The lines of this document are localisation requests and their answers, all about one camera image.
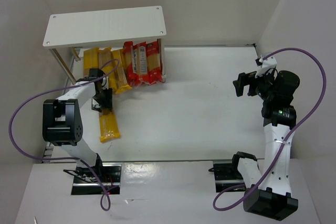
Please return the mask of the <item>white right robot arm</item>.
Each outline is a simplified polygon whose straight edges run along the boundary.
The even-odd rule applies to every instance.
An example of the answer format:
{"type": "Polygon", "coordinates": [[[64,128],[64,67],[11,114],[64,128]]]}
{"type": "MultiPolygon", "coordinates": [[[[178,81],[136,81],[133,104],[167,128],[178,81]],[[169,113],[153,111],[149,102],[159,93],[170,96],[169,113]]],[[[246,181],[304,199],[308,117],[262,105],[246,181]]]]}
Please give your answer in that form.
{"type": "Polygon", "coordinates": [[[291,105],[299,87],[299,77],[290,71],[270,69],[262,76],[256,72],[240,73],[233,82],[238,97],[248,86],[248,95],[262,100],[264,119],[265,159],[260,170],[257,158],[237,152],[234,168],[241,174],[247,197],[243,201],[246,212],[282,221],[298,209],[298,200],[292,197],[289,181],[290,149],[297,114],[291,105]]]}

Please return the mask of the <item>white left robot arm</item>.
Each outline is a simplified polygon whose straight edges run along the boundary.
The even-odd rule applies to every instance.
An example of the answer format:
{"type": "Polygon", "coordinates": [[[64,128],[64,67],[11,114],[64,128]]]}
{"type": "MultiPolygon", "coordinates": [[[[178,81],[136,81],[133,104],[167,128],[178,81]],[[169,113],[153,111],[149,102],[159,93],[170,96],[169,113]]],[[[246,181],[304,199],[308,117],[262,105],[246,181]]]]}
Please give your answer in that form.
{"type": "Polygon", "coordinates": [[[43,104],[43,139],[58,146],[75,159],[81,172],[92,168],[102,172],[102,160],[83,138],[80,108],[94,100],[97,112],[112,111],[112,89],[108,78],[98,68],[89,70],[89,75],[79,79],[64,95],[43,104]]]}

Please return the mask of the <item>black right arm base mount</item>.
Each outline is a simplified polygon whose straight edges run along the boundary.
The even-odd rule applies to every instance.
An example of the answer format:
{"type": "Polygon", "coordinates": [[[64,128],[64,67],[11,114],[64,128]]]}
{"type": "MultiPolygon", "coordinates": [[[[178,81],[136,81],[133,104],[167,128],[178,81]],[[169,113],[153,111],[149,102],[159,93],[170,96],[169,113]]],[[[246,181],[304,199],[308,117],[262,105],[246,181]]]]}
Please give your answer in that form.
{"type": "Polygon", "coordinates": [[[241,174],[234,170],[231,161],[215,161],[208,171],[214,175],[217,193],[244,183],[241,174]]]}

